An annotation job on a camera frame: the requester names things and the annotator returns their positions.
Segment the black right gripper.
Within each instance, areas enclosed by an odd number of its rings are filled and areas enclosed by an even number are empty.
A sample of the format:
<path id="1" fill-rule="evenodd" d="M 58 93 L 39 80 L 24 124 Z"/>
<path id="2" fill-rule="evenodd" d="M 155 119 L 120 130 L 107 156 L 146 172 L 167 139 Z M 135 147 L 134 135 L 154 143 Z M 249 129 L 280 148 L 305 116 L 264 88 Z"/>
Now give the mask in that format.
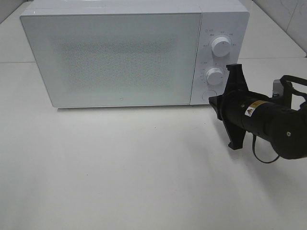
<path id="1" fill-rule="evenodd" d="M 229 148 L 243 148 L 246 132 L 265 134 L 269 116 L 266 110 L 271 102 L 265 96 L 248 92 L 248 86 L 242 70 L 242 64 L 226 65 L 229 76 L 224 93 L 209 98 L 209 104 L 214 108 L 217 117 L 224 124 L 230 142 Z"/>

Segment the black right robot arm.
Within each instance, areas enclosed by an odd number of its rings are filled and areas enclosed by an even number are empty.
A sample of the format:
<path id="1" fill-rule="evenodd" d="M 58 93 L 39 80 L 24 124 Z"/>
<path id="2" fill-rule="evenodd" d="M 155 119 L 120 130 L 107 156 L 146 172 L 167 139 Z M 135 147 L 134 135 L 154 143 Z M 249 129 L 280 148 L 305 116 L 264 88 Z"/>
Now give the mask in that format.
<path id="1" fill-rule="evenodd" d="M 305 92 L 293 87 L 293 83 L 305 86 L 303 78 L 284 75 L 273 82 L 272 97 L 248 89 L 242 66 L 230 64 L 224 93 L 209 98 L 209 104 L 221 120 L 230 139 L 229 147 L 243 147 L 246 132 L 255 141 L 260 137 L 270 142 L 277 157 L 287 160 L 307 156 L 307 103 L 298 110 L 291 108 L 292 96 L 306 98 Z"/>

